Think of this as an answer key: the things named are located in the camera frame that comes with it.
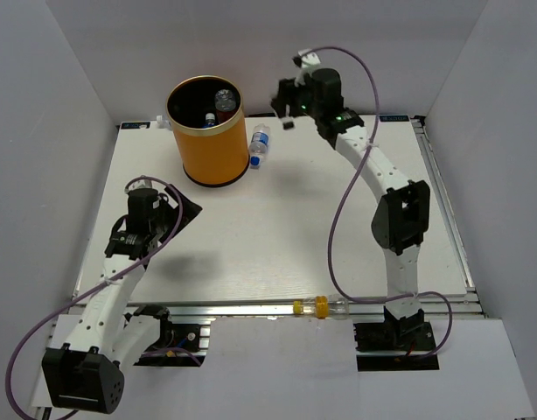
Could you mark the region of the red label plastic bottle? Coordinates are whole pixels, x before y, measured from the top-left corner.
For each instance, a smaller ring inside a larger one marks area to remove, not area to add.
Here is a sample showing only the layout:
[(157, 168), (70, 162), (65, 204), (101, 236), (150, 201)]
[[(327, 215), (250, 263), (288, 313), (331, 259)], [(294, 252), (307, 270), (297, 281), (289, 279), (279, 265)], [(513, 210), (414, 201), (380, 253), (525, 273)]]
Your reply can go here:
[(214, 106), (219, 123), (228, 121), (236, 110), (237, 104), (231, 89), (221, 89), (214, 96)]

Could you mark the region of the yellow cap clear bottle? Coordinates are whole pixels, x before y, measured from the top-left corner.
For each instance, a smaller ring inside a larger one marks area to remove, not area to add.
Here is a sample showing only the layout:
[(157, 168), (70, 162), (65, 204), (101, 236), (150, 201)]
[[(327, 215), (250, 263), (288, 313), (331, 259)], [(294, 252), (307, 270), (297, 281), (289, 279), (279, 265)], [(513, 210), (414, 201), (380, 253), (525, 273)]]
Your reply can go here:
[(349, 302), (339, 294), (315, 296), (293, 302), (293, 315), (315, 319), (347, 319)]

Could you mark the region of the blue label plastic bottle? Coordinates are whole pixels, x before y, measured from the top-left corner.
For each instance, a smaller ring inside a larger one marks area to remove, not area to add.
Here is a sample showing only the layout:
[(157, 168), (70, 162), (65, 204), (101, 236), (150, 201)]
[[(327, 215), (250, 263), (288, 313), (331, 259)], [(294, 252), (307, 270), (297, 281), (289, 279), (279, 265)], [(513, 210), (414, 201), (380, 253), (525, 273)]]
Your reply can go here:
[(249, 165), (259, 168), (269, 153), (271, 132), (265, 124), (255, 126), (250, 144), (248, 146)]

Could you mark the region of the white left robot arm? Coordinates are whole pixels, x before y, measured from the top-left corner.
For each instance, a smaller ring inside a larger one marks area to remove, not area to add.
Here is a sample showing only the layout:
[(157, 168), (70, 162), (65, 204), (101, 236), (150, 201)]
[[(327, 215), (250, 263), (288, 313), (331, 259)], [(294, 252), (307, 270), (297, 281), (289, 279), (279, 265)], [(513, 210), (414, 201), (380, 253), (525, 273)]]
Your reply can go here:
[(201, 212), (174, 185), (162, 191), (152, 179), (128, 185), (127, 213), (111, 229), (98, 289), (58, 348), (47, 348), (42, 370), (56, 408), (111, 414), (124, 390), (124, 372), (146, 353), (174, 341), (169, 310), (159, 304), (125, 310), (151, 257)]

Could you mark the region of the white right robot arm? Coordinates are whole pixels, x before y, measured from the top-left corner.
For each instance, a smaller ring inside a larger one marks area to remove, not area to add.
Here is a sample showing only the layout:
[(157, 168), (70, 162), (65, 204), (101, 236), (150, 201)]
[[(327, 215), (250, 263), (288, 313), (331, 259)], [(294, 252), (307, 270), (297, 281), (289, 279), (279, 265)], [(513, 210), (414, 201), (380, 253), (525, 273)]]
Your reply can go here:
[(311, 117), (318, 134), (359, 170), (377, 201), (371, 232), (386, 262), (387, 301), (383, 336), (402, 349), (424, 323), (417, 299), (417, 263), (429, 229), (430, 188), (404, 175), (368, 137), (363, 119), (347, 108), (339, 73), (319, 68), (301, 80), (281, 79), (271, 106), (286, 130), (293, 118)]

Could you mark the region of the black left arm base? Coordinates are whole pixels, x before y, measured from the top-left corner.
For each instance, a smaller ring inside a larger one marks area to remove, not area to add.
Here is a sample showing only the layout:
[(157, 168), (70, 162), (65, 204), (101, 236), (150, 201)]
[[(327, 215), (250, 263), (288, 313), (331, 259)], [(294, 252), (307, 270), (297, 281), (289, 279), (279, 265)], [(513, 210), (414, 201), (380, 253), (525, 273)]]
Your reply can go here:
[(146, 348), (135, 366), (198, 368), (206, 357), (207, 326), (172, 322), (166, 308), (163, 308), (160, 319), (159, 339)]

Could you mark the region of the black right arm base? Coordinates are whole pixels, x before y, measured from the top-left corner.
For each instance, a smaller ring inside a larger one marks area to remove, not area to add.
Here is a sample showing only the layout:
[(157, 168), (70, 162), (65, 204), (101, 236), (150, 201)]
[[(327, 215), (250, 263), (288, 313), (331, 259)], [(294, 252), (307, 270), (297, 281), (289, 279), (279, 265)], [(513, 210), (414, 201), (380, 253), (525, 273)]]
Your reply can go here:
[(354, 326), (356, 361), (359, 372), (402, 372), (439, 370), (437, 356), (424, 354), (436, 348), (429, 322), (407, 338), (397, 341), (385, 323), (358, 323)]

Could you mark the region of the clear blue-cap plastic bottle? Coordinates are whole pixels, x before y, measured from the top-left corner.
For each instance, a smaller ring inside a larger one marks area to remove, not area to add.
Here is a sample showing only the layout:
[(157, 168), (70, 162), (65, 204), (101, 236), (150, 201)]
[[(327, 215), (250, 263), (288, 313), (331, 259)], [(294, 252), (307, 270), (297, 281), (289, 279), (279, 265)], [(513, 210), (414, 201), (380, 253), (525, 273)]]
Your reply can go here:
[(206, 113), (205, 123), (203, 125), (204, 129), (211, 128), (217, 125), (216, 115), (214, 113)]

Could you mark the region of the black label plastic bottle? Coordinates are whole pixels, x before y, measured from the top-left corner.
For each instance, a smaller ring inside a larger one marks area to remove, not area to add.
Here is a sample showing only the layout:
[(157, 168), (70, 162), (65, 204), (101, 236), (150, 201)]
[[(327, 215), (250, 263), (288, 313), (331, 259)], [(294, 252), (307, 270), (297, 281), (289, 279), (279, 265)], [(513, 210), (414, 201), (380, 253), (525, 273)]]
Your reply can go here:
[(294, 118), (290, 116), (284, 116), (280, 119), (282, 123), (282, 128), (284, 130), (292, 130), (295, 128)]

